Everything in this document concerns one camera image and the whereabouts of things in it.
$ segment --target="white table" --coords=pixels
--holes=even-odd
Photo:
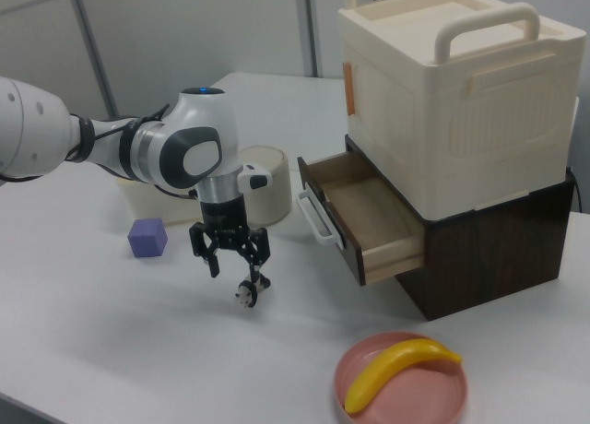
[[[320,159],[344,149],[339,80],[230,75],[242,145]],[[293,188],[301,188],[293,172]],[[272,287],[234,299],[247,265],[212,279],[188,226],[137,260],[112,177],[65,164],[0,188],[0,393],[85,423],[337,423],[333,371],[365,336],[406,330],[464,357],[463,423],[590,422],[590,217],[572,214],[560,278],[433,322],[394,279],[360,288],[299,210],[269,228]]]

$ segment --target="yellow banana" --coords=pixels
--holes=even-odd
[[[397,373],[418,362],[434,359],[461,363],[459,355],[428,338],[409,339],[386,348],[367,364],[350,385],[344,409],[349,415],[360,412]]]

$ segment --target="cable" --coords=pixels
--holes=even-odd
[[[173,196],[174,198],[180,198],[182,200],[196,200],[197,199],[195,190],[191,190],[191,191],[189,191],[188,194],[183,195],[183,194],[173,194],[172,192],[168,192],[167,190],[159,187],[157,184],[154,184],[154,187],[156,189],[158,189],[160,192],[162,192],[163,194]]]
[[[582,195],[580,194],[580,186],[578,186],[578,180],[575,178],[575,175],[572,172],[572,167],[568,167],[567,172],[573,178],[573,187],[575,188],[575,192],[578,195],[578,210],[580,211],[581,214],[583,214],[584,211],[582,210]]]
[[[100,140],[101,138],[104,138],[105,136],[109,136],[112,134],[116,134],[117,132],[121,132],[125,129],[125,125],[120,126],[120,127],[115,127],[114,129],[111,129],[110,131],[104,132],[100,135],[97,135],[94,137],[94,141]],[[80,149],[81,143],[78,143],[76,146],[72,147],[68,152],[67,155],[65,156],[65,161],[71,161],[69,158],[74,155],[74,153]]]
[[[7,177],[6,175],[0,174],[0,180],[7,183],[24,183],[24,182],[32,182],[33,180],[37,180],[41,178],[42,175],[37,175],[35,177],[22,177],[22,178],[14,178],[14,177]]]

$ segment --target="wooden drawer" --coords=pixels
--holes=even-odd
[[[558,277],[570,174],[521,198],[428,221],[348,136],[345,144],[345,154],[298,162],[310,199],[342,238],[340,252],[361,285],[396,276],[433,320]]]
[[[359,153],[298,162],[304,188],[321,205],[318,215],[329,217],[324,223],[335,225],[361,285],[424,265],[423,224]]]

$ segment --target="white wall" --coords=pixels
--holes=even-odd
[[[310,75],[304,0],[83,0],[119,113],[230,72]]]
[[[62,98],[70,112],[107,117],[71,0],[0,0],[0,76]]]

